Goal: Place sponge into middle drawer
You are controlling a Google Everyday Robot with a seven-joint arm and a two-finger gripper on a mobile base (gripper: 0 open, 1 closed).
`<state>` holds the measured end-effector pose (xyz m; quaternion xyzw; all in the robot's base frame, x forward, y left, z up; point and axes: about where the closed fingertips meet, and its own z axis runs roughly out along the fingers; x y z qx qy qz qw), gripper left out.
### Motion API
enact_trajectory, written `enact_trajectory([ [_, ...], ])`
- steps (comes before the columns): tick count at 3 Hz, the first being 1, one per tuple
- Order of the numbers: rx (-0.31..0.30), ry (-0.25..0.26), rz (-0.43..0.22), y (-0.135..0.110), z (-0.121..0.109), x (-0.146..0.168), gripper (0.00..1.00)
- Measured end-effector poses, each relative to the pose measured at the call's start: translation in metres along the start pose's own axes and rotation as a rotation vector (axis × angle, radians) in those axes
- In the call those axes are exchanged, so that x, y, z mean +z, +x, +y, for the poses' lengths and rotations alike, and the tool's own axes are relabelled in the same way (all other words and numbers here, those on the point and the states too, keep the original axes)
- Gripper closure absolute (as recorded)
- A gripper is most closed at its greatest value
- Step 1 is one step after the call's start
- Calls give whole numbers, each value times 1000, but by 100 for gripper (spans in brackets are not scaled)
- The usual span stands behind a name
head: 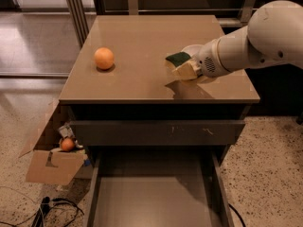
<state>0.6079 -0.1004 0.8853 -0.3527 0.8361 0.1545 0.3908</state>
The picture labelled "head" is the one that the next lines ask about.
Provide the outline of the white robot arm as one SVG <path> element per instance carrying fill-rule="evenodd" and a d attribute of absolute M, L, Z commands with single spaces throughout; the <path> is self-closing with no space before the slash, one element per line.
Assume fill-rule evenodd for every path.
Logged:
<path fill-rule="evenodd" d="M 284 63 L 303 68 L 303 7 L 286 0 L 270 2 L 246 26 L 207 44 L 189 45 L 166 61 L 179 80 L 217 78 Z"/>

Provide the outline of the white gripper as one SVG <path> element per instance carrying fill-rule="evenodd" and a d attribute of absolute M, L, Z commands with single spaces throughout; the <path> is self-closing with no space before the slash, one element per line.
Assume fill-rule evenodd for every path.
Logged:
<path fill-rule="evenodd" d="M 218 45 L 218 39 L 203 44 L 194 54 L 195 60 L 188 60 L 177 66 L 172 74 L 178 80 L 197 79 L 201 74 L 209 78 L 228 75 L 229 71 L 221 63 Z"/>

